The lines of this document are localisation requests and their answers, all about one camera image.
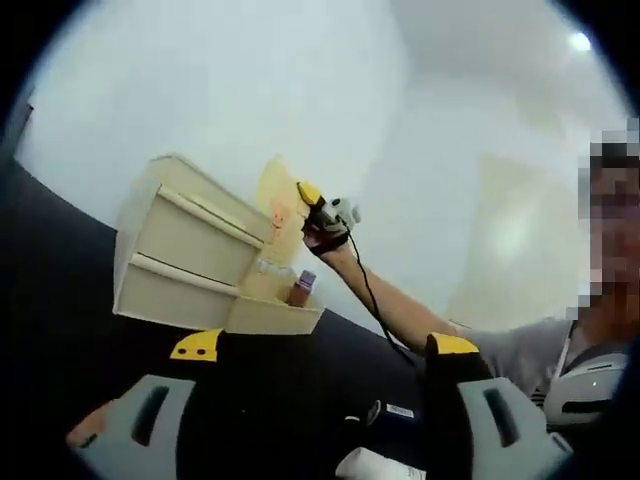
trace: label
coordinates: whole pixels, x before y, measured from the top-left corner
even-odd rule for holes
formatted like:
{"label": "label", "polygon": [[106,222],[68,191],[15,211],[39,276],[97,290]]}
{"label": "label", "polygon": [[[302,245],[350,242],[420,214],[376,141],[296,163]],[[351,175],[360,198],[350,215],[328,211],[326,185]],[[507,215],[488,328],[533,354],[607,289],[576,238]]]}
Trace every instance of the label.
{"label": "label", "polygon": [[387,412],[395,413],[397,415],[402,415],[403,417],[415,418],[413,412],[409,409],[396,407],[395,405],[390,405],[387,403]]}

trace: small bottle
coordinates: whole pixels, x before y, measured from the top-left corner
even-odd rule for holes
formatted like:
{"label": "small bottle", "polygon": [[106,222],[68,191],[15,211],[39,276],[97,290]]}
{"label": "small bottle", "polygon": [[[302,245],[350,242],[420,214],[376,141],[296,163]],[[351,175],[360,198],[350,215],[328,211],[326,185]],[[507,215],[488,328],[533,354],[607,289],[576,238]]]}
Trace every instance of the small bottle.
{"label": "small bottle", "polygon": [[311,295],[311,288],[313,287],[313,282],[315,280],[315,273],[310,272],[309,270],[303,270],[298,281],[294,283],[291,290],[289,290],[287,305],[291,307],[304,307],[309,295]]}

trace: ceiling light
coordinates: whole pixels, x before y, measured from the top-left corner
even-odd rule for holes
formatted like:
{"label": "ceiling light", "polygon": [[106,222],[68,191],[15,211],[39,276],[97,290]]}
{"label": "ceiling light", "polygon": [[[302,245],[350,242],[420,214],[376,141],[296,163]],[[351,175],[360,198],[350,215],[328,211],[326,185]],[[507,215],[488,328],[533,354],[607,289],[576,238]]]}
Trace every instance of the ceiling light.
{"label": "ceiling light", "polygon": [[573,48],[580,52],[591,50],[591,42],[582,32],[574,33],[573,35],[571,35],[571,37],[569,38],[569,42],[571,43]]}

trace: white ceiling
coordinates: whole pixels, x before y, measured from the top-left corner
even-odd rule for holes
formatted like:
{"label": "white ceiling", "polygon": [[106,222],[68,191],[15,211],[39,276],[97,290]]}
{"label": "white ceiling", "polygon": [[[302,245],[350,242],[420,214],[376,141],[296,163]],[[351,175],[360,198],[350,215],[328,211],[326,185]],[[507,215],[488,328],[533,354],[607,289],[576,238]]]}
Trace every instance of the white ceiling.
{"label": "white ceiling", "polygon": [[570,45],[579,27],[550,2],[390,1],[417,73],[490,77],[594,129],[620,127],[624,109],[603,62]]}

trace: black cable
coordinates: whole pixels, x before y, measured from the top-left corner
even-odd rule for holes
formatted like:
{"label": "black cable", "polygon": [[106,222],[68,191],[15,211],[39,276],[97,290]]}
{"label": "black cable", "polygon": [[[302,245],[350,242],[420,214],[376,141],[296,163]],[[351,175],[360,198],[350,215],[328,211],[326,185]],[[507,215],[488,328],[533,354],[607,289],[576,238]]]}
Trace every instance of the black cable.
{"label": "black cable", "polygon": [[362,262],[360,261],[360,252],[358,251],[358,247],[356,246],[356,242],[353,239],[353,237],[351,236],[351,230],[349,229],[349,227],[347,227],[347,225],[346,225],[346,223],[344,223],[344,221],[342,221],[342,223],[347,228],[347,235],[349,236],[349,240],[351,240],[351,243],[353,244],[353,249],[356,252],[356,261],[358,262],[358,266],[360,267],[360,270],[362,271],[362,276],[364,277],[364,284],[367,287],[367,291],[369,292],[369,295],[371,296],[371,303],[373,304],[373,316],[374,316],[374,318],[378,321],[378,323],[382,327],[382,331],[384,332],[384,336],[387,337],[387,340],[389,341],[389,344],[391,345],[391,348],[393,348],[396,352],[398,352],[398,354],[407,363],[409,363],[412,367],[415,367],[416,366],[415,362],[411,359],[411,357],[409,355],[407,355],[400,348],[400,346],[396,342],[393,341],[393,339],[391,338],[391,334],[389,333],[389,329],[387,328],[385,323],[382,321],[382,316],[380,315],[380,309],[378,308],[378,302],[376,301],[376,297],[373,294],[373,291],[371,290],[371,286],[369,285],[369,278],[367,277],[367,272],[366,272],[364,266],[362,265]]}

